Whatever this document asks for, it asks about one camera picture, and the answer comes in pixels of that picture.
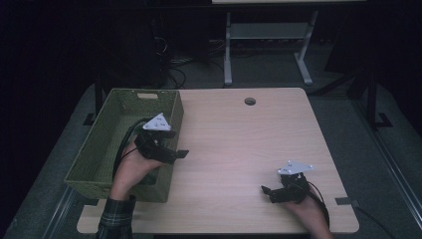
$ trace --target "dark background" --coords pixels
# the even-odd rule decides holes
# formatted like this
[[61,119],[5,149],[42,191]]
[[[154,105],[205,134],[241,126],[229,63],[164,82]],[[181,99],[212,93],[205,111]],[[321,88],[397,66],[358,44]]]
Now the dark background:
[[[418,1],[401,2],[322,10],[313,41],[336,42],[327,70],[373,71],[422,135],[422,9]],[[224,36],[221,12],[166,12],[165,24],[150,28],[153,16],[115,14],[78,1],[0,1],[0,236],[88,86],[102,79],[105,89],[158,88],[166,80],[166,59],[154,54],[153,35],[172,39],[174,49],[201,61],[207,60],[208,39]],[[143,52],[135,56],[132,49]]]

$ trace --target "black device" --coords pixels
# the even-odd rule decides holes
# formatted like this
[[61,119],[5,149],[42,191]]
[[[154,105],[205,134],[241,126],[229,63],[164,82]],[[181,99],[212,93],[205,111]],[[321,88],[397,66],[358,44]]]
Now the black device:
[[164,146],[163,141],[166,138],[174,138],[177,134],[176,131],[143,129],[142,126],[150,120],[151,119],[140,119],[136,121],[127,130],[126,135],[121,141],[120,147],[115,156],[114,166],[112,170],[112,178],[114,178],[118,166],[121,163],[121,160],[125,157],[125,155],[122,155],[123,150],[134,131],[137,132],[137,136],[134,141],[136,149],[145,158],[155,159],[164,163],[173,164],[177,158],[184,158],[189,152],[189,150],[174,151]]
[[137,150],[145,158],[152,158],[164,163],[173,164],[177,158],[184,158],[189,150],[174,151],[163,146],[165,138],[174,138],[175,131],[157,131],[141,129],[134,143]]
[[272,203],[295,201],[301,203],[310,191],[310,185],[304,174],[296,173],[292,175],[281,175],[283,188],[271,190],[266,186],[261,186],[264,193],[270,197]]
[[307,178],[302,172],[294,174],[282,174],[281,182],[284,187],[275,190],[272,190],[263,185],[261,186],[263,192],[270,197],[272,203],[294,201],[300,204],[307,196],[309,196],[319,206],[325,218],[326,224],[329,227],[329,214],[325,203],[323,202],[322,196],[319,194],[321,198],[319,199],[311,192],[311,183],[307,181]]

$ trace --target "shirt cuff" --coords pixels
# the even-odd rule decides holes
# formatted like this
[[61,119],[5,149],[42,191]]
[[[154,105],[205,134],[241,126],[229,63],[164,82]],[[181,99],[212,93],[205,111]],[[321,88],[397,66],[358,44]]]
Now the shirt cuff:
[[108,198],[100,224],[108,228],[130,226],[135,203],[136,198],[132,195],[128,201],[117,201]]

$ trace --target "gray carpet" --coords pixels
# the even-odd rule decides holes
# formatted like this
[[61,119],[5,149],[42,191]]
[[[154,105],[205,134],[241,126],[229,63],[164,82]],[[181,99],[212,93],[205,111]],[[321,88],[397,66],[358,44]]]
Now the gray carpet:
[[[233,58],[232,88],[301,87],[311,92],[340,76],[323,71],[330,46],[312,45],[306,62],[315,83],[311,87],[305,87],[292,55],[297,48],[297,45],[291,45],[277,51],[258,50],[255,56]],[[220,69],[223,59],[216,57],[212,60],[213,64],[191,63],[177,68],[186,75],[186,89],[223,87],[223,72]],[[178,81],[182,81],[181,74],[175,71],[172,74]],[[168,82],[164,88],[172,87],[171,82]],[[373,139],[373,132],[360,116],[362,101],[347,99],[347,88],[348,85],[343,85],[326,96],[310,97],[345,190],[349,197],[358,200],[361,208],[381,221],[397,238],[422,238],[421,229],[384,163],[382,153]],[[418,183],[422,179],[421,137],[407,122],[392,97],[382,88],[379,89],[377,107],[378,111],[386,113],[393,123],[393,127],[381,128],[378,134],[398,160],[415,192],[422,195],[422,188]],[[59,224],[50,224],[57,205],[66,192],[63,180],[90,129],[89,126],[83,125],[84,120],[87,114],[94,111],[94,90],[91,87],[81,98],[5,238],[42,238],[46,229],[54,226],[58,230],[52,234],[53,238],[94,237],[82,235],[76,230],[84,203],[95,203],[78,193],[71,194],[73,197],[69,211],[65,211],[65,220]],[[349,235],[336,234],[335,238],[387,238],[372,220],[358,211],[356,216],[360,224],[359,231]]]

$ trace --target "green plastic crate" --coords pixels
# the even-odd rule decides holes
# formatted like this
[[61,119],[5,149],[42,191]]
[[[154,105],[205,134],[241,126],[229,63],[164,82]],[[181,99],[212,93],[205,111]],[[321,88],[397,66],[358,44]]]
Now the green plastic crate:
[[[175,138],[164,145],[177,149],[183,119],[178,91],[112,89],[81,147],[65,182],[88,198],[107,198],[112,184],[115,155],[124,135],[137,120],[163,113]],[[138,201],[166,202],[173,165],[152,170],[132,191]]]

